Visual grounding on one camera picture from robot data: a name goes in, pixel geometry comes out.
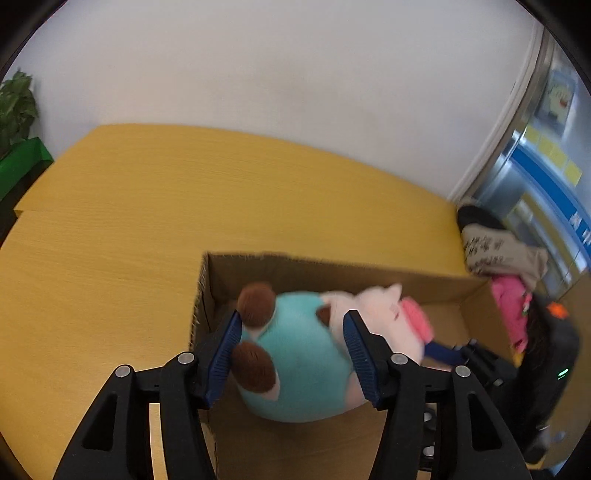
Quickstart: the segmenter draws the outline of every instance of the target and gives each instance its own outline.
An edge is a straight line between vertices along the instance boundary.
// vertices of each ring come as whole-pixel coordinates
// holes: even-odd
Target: white wall
[[[537,28],[515,0],[69,0],[13,70],[54,155],[100,124],[204,125],[450,196],[516,107]]]

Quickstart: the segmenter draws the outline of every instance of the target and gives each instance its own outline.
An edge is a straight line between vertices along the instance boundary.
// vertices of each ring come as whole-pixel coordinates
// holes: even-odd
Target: plush toy
[[[501,311],[509,340],[518,353],[527,346],[527,318],[531,293],[517,275],[499,275],[492,278],[492,295]]]
[[[241,342],[232,372],[242,398],[270,420],[305,422],[338,415],[365,402],[343,338],[343,317],[358,310],[372,333],[393,352],[423,359],[431,326],[401,286],[373,287],[354,296],[293,292],[275,295],[266,283],[243,288],[236,309]]]

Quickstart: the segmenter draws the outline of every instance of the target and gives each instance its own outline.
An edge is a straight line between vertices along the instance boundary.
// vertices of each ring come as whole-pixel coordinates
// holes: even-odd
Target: open cardboard box
[[[511,359],[509,339],[488,282],[476,277],[435,277],[289,258],[281,255],[207,254],[197,293],[191,342],[216,329],[251,281],[268,281],[276,293],[344,290],[402,284],[427,312],[436,341],[453,346],[476,338]],[[311,423],[279,423],[251,414],[232,378],[205,420],[216,440],[221,480],[338,479],[369,476],[386,412],[370,404]]]

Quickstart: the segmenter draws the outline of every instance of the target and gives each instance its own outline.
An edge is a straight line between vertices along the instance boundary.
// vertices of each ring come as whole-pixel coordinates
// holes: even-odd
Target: teal shirt
[[[345,392],[353,365],[316,317],[321,305],[317,293],[277,296],[271,324],[254,342],[271,355],[280,393],[278,400],[272,401],[240,388],[242,398],[255,414],[293,423],[325,419],[345,411]],[[252,341],[244,329],[242,340]]]

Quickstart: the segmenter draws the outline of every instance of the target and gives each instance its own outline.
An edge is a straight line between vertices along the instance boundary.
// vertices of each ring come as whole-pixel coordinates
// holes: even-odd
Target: yellow table
[[[0,249],[0,432],[34,480],[53,476],[117,365],[156,367],[187,348],[204,252],[466,275],[443,199],[338,155],[215,129],[100,127],[17,211]]]

